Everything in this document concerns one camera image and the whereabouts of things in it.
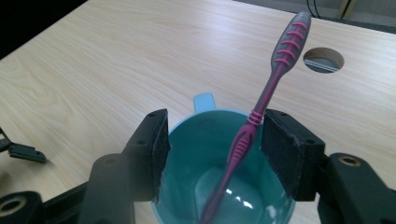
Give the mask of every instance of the metal bracket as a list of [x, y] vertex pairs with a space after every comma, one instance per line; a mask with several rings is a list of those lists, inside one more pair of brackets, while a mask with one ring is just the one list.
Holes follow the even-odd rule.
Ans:
[[9, 156], [12, 158], [36, 161], [40, 163], [45, 163], [47, 161], [46, 156], [42, 152], [35, 150], [34, 147], [28, 147], [11, 142], [6, 133], [0, 127], [0, 152], [6, 150], [8, 151]]
[[86, 183], [44, 203], [32, 191], [0, 198], [0, 223], [135, 223], [134, 202], [158, 202], [170, 150], [167, 116], [166, 109], [147, 114], [120, 154], [94, 163]]

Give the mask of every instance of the toothbrush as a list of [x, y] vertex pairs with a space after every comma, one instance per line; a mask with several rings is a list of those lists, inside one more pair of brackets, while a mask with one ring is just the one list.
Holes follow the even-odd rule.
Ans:
[[201, 214], [201, 224], [209, 223], [216, 214], [233, 170], [246, 157], [254, 143], [258, 126], [262, 122], [264, 111], [274, 94], [277, 83], [283, 75], [289, 72], [300, 57], [305, 40], [308, 37], [310, 25], [311, 15], [307, 12], [300, 12], [290, 21], [279, 38], [271, 59], [271, 76], [246, 123], [239, 129], [233, 139], [225, 173], [205, 202]]

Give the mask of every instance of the plastic cup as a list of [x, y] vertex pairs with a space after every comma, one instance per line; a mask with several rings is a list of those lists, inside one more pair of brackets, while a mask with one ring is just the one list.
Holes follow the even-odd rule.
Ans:
[[[171, 150], [163, 171], [160, 200], [153, 210], [160, 223], [199, 223], [206, 198], [224, 172], [234, 136], [247, 114], [217, 109], [211, 93], [194, 97], [195, 113], [169, 134]], [[287, 223], [295, 201], [288, 198], [260, 147], [262, 127], [235, 169], [212, 223]]]

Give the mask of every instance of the cable hole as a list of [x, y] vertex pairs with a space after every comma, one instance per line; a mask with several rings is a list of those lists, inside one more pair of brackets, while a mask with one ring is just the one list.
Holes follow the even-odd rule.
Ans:
[[333, 49], [315, 48], [306, 52], [304, 63], [312, 71], [333, 73], [344, 66], [344, 57]]

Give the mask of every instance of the light wood grain surface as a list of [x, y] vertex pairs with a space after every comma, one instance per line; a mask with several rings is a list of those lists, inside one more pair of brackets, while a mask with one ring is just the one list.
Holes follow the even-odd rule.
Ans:
[[[93, 162], [121, 152], [145, 115], [168, 108], [169, 126], [213, 92], [219, 107], [248, 112], [270, 75], [277, 39], [293, 14], [234, 1], [91, 0], [0, 61], [0, 125], [45, 165], [0, 154], [0, 197], [38, 191], [46, 201], [88, 180]], [[340, 52], [334, 74], [302, 59], [270, 108], [374, 167], [396, 189], [396, 35], [313, 20], [304, 52]], [[291, 223], [318, 223], [298, 203]], [[149, 203], [137, 223], [158, 223]]]

